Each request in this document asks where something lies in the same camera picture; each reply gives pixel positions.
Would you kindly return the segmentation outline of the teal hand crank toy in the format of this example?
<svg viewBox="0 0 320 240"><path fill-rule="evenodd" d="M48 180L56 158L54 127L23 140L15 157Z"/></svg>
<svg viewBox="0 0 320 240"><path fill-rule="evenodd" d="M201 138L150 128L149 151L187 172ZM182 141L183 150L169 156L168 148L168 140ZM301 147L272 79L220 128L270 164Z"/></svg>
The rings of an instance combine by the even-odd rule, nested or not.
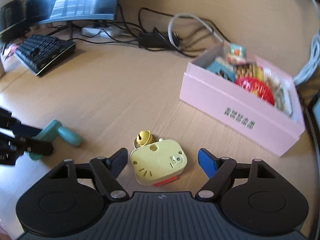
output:
<svg viewBox="0 0 320 240"><path fill-rule="evenodd" d="M43 130L32 138L39 141L53 142L58 137L74 147L79 147L82 143L82 137L80 137L80 135L66 126L63 126L58 120L51 121Z"/></svg>

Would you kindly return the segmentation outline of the gold bell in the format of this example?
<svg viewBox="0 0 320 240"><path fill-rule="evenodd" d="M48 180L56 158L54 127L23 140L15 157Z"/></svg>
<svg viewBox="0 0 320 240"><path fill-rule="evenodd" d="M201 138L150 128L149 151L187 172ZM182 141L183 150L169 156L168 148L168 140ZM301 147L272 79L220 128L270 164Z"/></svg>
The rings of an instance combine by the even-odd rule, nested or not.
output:
<svg viewBox="0 0 320 240"><path fill-rule="evenodd" d="M135 139L135 148L139 148L148 144L151 144L153 141L153 136L150 131L143 130L138 133Z"/></svg>

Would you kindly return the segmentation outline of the pink cardboard box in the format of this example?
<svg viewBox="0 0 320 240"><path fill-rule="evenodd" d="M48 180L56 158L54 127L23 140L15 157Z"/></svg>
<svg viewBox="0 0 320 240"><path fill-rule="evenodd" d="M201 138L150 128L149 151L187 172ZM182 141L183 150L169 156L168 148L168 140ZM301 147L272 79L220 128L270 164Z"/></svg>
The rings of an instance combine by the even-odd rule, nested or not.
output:
<svg viewBox="0 0 320 240"><path fill-rule="evenodd" d="M293 110L292 116L287 116L266 101L206 70L228 47L227 43L217 43L188 63L180 100L233 128L269 152L284 155L305 131L292 77L265 59L252 53L248 55L284 81Z"/></svg>

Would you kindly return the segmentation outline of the black keyboard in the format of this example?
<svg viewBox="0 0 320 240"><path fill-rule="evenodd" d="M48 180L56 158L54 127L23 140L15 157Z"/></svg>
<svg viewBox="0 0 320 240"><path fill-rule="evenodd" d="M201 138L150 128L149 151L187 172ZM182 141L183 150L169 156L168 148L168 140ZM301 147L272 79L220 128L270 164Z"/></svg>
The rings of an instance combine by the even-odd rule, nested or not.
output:
<svg viewBox="0 0 320 240"><path fill-rule="evenodd" d="M43 76L73 54L76 43L48 35L31 35L15 50L16 58L35 76Z"/></svg>

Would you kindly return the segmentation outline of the red round toy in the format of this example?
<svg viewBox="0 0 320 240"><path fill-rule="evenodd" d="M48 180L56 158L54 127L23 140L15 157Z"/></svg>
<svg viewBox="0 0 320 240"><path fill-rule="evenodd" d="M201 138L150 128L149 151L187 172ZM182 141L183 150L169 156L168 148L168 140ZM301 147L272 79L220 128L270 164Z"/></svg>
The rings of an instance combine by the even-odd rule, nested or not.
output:
<svg viewBox="0 0 320 240"><path fill-rule="evenodd" d="M274 106L272 90L263 81L259 81L254 77L240 77L236 79L234 83L249 93L261 98L261 100L264 100Z"/></svg>

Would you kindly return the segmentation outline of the white power strip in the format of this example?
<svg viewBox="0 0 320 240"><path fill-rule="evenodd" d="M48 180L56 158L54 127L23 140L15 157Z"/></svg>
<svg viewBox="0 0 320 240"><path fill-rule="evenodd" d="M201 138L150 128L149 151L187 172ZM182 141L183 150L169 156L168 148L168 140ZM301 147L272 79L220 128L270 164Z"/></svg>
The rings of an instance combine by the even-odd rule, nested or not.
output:
<svg viewBox="0 0 320 240"><path fill-rule="evenodd" d="M121 29L118 27L82 27L81 34L88 37L117 37L121 34Z"/></svg>

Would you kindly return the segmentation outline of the black power adapter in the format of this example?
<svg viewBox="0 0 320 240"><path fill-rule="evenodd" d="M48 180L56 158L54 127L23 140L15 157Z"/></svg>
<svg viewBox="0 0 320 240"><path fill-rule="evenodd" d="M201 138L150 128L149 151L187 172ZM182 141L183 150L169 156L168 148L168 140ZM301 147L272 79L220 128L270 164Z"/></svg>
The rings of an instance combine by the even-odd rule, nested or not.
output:
<svg viewBox="0 0 320 240"><path fill-rule="evenodd" d="M144 48L172 49L172 44L170 43L167 31L161 31L159 33L156 31L140 33L137 41L138 45Z"/></svg>

